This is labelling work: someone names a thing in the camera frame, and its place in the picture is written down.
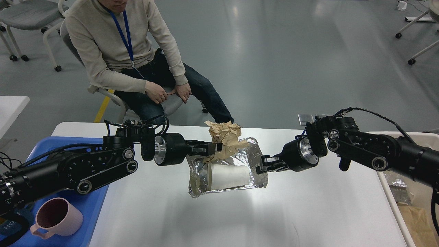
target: blue bin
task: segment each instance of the blue bin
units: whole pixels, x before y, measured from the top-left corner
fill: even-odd
[[[55,148],[76,144],[76,143],[90,143],[102,144],[102,138],[78,138],[78,137],[47,137],[37,143],[32,150],[29,160],[38,155]],[[97,189],[87,195],[79,195],[72,190],[64,190],[56,194],[50,195],[46,198],[36,201],[32,213],[35,214],[43,203],[55,197],[62,197],[75,206],[84,216],[81,228],[70,236],[53,235],[47,240],[43,240],[38,236],[34,236],[28,231],[13,247],[86,247],[91,240],[94,227],[96,226],[97,218],[104,203],[105,194],[107,193],[108,185]]]

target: beige sweater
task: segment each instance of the beige sweater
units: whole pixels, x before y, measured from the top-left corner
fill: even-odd
[[[177,85],[187,83],[180,52],[154,0],[128,0],[126,14],[133,45],[136,68],[154,57],[148,31],[157,41],[174,75]],[[123,14],[115,14],[126,38]],[[145,92],[145,80],[119,73],[131,68],[130,56],[111,15],[98,0],[76,0],[64,13],[73,45],[87,69],[92,85],[127,92]]]

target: crumpled brown paper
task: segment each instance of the crumpled brown paper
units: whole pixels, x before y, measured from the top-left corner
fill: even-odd
[[[204,158],[203,163],[208,163],[213,160],[224,160],[236,154],[238,149],[248,146],[245,140],[238,141],[238,136],[241,135],[241,127],[237,124],[228,123],[212,123],[211,121],[204,122],[210,126],[209,133],[212,136],[212,142],[221,142],[223,150],[216,152],[214,155]]]
[[[433,229],[428,225],[425,209],[398,203],[399,211],[417,247],[437,247]]]

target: foil wrapper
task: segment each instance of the foil wrapper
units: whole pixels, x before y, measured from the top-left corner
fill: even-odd
[[[193,198],[208,193],[219,193],[239,189],[265,188],[268,185],[268,175],[256,174],[256,166],[261,159],[261,149],[256,139],[249,137],[245,139],[249,145],[246,148],[239,149],[238,152],[225,160],[215,160],[210,163],[229,166],[246,166],[250,174],[250,182],[242,187],[232,189],[208,189],[208,163],[203,163],[203,156],[186,156],[187,163],[191,169],[189,178],[189,194]]]
[[[403,177],[391,171],[384,172],[384,177],[392,192],[393,198],[397,203],[412,205],[410,195],[407,192],[407,184]]]

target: chair wheel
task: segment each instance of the chair wheel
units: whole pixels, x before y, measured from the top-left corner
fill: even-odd
[[[18,58],[16,55],[11,55],[11,56],[9,56],[9,60],[16,62],[16,61],[18,61]]]

